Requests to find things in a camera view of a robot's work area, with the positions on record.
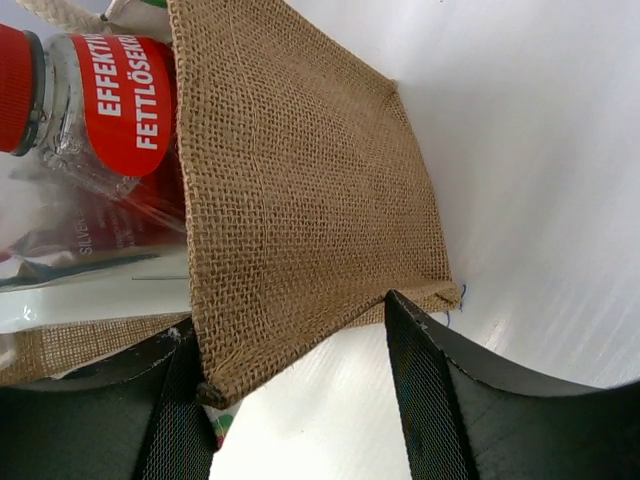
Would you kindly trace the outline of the silver refill pouch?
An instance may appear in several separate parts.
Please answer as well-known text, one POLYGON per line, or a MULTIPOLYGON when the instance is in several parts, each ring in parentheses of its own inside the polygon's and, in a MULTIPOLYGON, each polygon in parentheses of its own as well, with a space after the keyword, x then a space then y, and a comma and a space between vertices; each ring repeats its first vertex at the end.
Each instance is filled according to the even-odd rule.
POLYGON ((186 238, 31 167, 1 172, 1 331, 190 308, 186 238))

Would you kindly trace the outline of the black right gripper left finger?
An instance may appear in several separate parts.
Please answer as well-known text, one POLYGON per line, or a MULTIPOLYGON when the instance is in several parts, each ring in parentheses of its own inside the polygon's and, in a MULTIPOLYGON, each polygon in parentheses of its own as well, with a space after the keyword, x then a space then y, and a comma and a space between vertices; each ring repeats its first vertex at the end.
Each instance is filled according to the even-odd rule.
POLYGON ((218 449, 185 320, 60 379, 1 390, 1 477, 206 479, 218 449))

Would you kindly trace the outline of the red cap dish soap bottle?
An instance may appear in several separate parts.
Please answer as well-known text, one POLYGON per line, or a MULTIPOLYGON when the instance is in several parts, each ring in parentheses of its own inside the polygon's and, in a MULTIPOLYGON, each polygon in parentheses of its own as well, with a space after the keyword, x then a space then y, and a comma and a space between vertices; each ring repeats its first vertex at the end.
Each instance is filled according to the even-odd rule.
POLYGON ((185 233, 169 46, 124 34, 41 40, 1 28, 1 150, 185 233))

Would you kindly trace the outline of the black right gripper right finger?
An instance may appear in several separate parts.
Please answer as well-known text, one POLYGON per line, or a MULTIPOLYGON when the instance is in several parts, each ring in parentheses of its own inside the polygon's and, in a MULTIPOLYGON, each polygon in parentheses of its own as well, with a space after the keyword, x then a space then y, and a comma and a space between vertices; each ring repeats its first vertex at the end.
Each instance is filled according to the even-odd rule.
POLYGON ((638 383, 599 389, 526 368, 397 291, 384 311, 412 478, 638 478, 638 383))

